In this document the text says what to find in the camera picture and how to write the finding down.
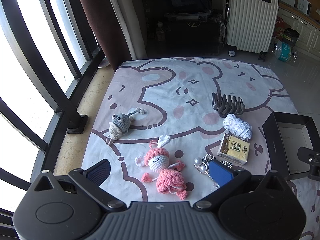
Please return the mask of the grey crochet mouse doll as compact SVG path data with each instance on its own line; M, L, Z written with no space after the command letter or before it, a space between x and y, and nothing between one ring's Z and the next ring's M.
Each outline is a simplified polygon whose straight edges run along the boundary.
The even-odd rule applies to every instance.
M145 114L145 109L137 107L134 111L127 114L119 113L112 115L106 138L107 145L110 145L113 141L118 140L129 132L135 114L143 115Z

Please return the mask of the pink crochet bunny doll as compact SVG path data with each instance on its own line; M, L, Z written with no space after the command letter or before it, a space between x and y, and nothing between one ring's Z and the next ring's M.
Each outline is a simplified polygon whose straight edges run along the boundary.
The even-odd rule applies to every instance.
M141 177L143 183L156 183L157 192L160 194L174 194L180 200L185 200L188 196L187 186L181 171L185 164L181 161L171 164L169 152L165 145L171 142L169 135L161 135L158 140L149 142L149 150L144 156L135 158L135 164L139 167L147 166L153 173L157 174L153 178L148 172Z

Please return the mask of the brown curtain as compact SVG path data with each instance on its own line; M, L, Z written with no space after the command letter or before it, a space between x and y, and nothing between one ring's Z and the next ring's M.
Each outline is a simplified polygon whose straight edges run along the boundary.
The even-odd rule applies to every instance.
M142 0L80 0L84 13L111 67L147 59Z

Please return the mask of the black claw hair clip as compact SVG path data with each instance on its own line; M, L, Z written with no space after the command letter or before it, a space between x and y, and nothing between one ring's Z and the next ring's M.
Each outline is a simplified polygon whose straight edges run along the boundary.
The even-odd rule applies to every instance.
M212 93L212 98L212 107L217 111L221 118L225 118L229 114L240 116L246 109L245 104L240 97L221 93Z

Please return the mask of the white ribbed suitcase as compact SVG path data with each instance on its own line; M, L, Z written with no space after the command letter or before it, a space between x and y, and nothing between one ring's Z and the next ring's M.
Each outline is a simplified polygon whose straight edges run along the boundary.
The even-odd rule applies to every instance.
M278 9L278 0L229 0L226 44L234 51L256 53L265 61Z

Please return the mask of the black cardboard box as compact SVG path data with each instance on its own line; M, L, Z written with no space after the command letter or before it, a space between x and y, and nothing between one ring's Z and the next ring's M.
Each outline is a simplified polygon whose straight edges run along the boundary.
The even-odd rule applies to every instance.
M285 180L308 176L310 162L298 159L305 147L319 152L319 133L310 116L272 112L263 124L270 165Z

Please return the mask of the large plastic water bottle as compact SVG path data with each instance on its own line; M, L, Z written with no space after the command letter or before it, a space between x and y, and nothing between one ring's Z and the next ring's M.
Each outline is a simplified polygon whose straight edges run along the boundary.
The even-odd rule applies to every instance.
M276 59L286 63L296 62L298 53L294 46L275 38L272 41L271 48Z

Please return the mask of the cream kitchen cabinets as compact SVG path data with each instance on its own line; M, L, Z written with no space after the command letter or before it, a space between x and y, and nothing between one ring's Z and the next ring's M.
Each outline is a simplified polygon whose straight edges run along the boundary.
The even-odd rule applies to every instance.
M298 51L319 60L319 24L298 9L279 1L278 16L293 30L299 32Z

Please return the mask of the cartoon bear bed sheet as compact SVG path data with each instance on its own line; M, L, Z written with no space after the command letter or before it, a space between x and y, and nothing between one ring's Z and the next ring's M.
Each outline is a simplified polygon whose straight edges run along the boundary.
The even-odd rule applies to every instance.
M252 126L245 165L217 155L223 135L232 133L213 109L212 93L240 97L245 104L236 116ZM107 145L112 115L137 107L145 114L135 114L129 132ZM100 188L124 202L126 210L110 210L90 239L319 239L319 181L285 180L271 168L263 124L272 112L298 114L267 68L193 57L124 62L101 103L82 166L107 159L111 173ZM165 145L170 163L185 164L185 200L158 193L155 182L141 182L144 173L157 174L137 166L135 158L163 134L171 137ZM218 209L194 209L220 188L209 175L214 160L249 171L251 181Z

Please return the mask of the black window frame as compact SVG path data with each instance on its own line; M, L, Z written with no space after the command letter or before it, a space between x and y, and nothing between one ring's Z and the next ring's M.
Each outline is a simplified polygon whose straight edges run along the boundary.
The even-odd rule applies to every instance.
M85 130L78 105L104 53L80 0L1 0L1 238L65 136Z

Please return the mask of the yellow tissue packet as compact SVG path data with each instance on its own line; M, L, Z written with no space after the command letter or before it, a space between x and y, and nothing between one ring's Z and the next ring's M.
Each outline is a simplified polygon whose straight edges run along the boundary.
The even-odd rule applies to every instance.
M250 143L225 133L221 139L217 155L240 165L248 160Z

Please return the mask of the red Tuborg carton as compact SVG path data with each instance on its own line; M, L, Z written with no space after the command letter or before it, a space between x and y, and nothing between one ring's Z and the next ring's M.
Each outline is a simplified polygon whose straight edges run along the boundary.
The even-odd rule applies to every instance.
M277 17L274 26L273 37L282 40L285 29L287 28L287 23L281 17Z

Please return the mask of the black trash bin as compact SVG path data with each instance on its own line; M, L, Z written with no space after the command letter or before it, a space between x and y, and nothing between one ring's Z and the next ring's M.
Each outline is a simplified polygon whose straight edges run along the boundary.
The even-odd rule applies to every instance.
M300 34L298 31L293 30L292 28L286 28L283 33L282 41L294 47L299 36Z

